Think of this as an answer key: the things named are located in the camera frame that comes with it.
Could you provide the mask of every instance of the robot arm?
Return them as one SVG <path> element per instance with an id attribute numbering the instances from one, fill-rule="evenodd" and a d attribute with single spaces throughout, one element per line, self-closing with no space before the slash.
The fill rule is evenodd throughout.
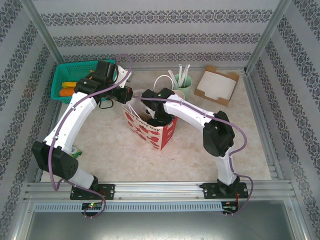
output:
<path id="1" fill-rule="evenodd" d="M 117 79 L 114 82 L 113 78 L 115 71 L 117 72 Z M 58 124 L 43 142 L 36 141 L 32 145 L 32 152 L 40 169 L 46 172 L 49 171 L 49 148 L 53 143 L 53 139 L 56 138 L 52 152 L 53 174 L 66 179 L 77 186 L 86 189 L 95 188 L 93 182 L 97 185 L 98 179 L 81 169 L 78 161 L 69 155 L 73 142 L 87 116 L 97 106 L 97 103 L 101 98 L 113 99 L 124 104 L 131 100 L 133 92 L 131 88 L 125 86 L 125 80 L 118 87 L 111 91 L 107 91 L 103 95 L 90 97 L 81 102 L 77 107 L 74 107 L 74 105 L 89 94 L 96 93 L 120 82 L 127 73 L 128 71 L 118 65 L 106 61 L 98 61 L 95 71 L 77 82 L 74 89 L 75 93 L 72 95 L 71 101 Z M 58 126 L 70 109 L 73 109 L 73 111 L 63 123 L 59 135 L 55 137 Z"/>
<path id="2" fill-rule="evenodd" d="M 232 152 L 234 144 L 234 131 L 231 126 L 208 117 L 211 116 L 229 122 L 224 112 L 219 111 L 218 113 L 214 113 L 206 111 L 183 100 L 167 88 L 162 89 L 158 93 L 148 89 L 142 94 L 142 98 L 154 99 L 141 100 L 146 105 L 148 112 L 154 116 L 154 119 L 151 120 L 153 124 L 157 124 L 155 121 L 158 120 L 161 123 L 163 122 L 165 126 L 171 119 L 167 115 L 173 115 L 200 130 L 203 134 L 204 149 L 215 157 L 218 181 L 226 186 L 230 186 L 237 180 L 237 176 L 232 172 L 229 163 L 229 154 Z M 167 101 L 157 101 L 157 99 L 167 99 Z"/>

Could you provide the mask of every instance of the paper bag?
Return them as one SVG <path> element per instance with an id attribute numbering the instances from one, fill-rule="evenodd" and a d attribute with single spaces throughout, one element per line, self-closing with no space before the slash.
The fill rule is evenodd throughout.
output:
<path id="1" fill-rule="evenodd" d="M 144 91 L 135 90 L 134 95 L 141 96 Z M 145 105 L 139 99 L 132 98 L 122 105 L 122 110 L 130 130 L 159 151 L 164 148 L 175 132 L 177 117 L 166 126 L 151 126 L 147 123 L 151 116 L 146 114 Z"/>

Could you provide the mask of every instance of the green basket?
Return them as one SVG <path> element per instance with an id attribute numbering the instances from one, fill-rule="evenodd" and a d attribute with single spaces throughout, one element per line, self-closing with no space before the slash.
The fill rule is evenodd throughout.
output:
<path id="1" fill-rule="evenodd" d="M 115 64 L 112 59 L 105 60 L 109 63 Z M 63 63 L 56 67 L 52 87 L 51 98 L 59 100 L 65 104 L 69 104 L 71 96 L 59 96 L 59 92 L 62 89 L 62 83 L 64 82 L 78 82 L 81 78 L 84 78 L 90 73 L 90 70 L 95 70 L 98 61 L 81 61 L 72 63 Z"/>

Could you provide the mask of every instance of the beige floor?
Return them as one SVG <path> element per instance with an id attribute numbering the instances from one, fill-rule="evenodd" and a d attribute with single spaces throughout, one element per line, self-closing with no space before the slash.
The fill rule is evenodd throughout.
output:
<path id="1" fill-rule="evenodd" d="M 155 79 L 166 71 L 136 71 L 128 86 L 134 90 L 152 89 Z M 235 170 L 254 180 L 270 180 L 270 172 L 250 107 L 243 79 L 240 77 L 228 107 L 193 94 L 203 71 L 189 71 L 193 79 L 189 102 L 208 111 L 227 113 L 230 122 L 247 134 L 247 147 L 234 155 Z M 159 81 L 155 90 L 169 86 L 169 79 Z M 67 108 L 63 104 L 61 113 Z M 235 130 L 234 147 L 243 144 Z M 79 131 L 74 146 L 83 154 L 79 165 L 105 182 L 215 181 L 218 172 L 214 157 L 203 148 L 202 134 L 179 119 L 174 135 L 161 152 L 146 144 L 127 127 L 121 105 L 111 109 L 96 107 Z M 49 182 L 43 173 L 42 182 Z"/>

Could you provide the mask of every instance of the bag handle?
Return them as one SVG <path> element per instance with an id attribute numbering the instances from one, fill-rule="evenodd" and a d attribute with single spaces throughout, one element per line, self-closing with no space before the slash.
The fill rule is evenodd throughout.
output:
<path id="1" fill-rule="evenodd" d="M 130 110 L 131 114 L 133 114 L 133 112 L 134 112 L 135 116 L 142 121 L 142 119 L 139 117 L 139 115 L 136 113 L 136 111 L 135 111 L 134 108 L 130 105 L 130 103 L 128 104 L 128 107 L 129 107 L 129 110 Z"/>
<path id="2" fill-rule="evenodd" d="M 154 81 L 153 91 L 155 91 L 156 83 L 157 83 L 157 81 L 159 80 L 159 78 L 164 77 L 164 76 L 166 76 L 167 78 L 169 78 L 169 79 L 171 80 L 171 83 L 172 83 L 171 90 L 174 89 L 174 81 L 171 79 L 171 77 L 169 77 L 168 75 L 161 75 L 161 76 L 159 76 L 159 77 Z"/>

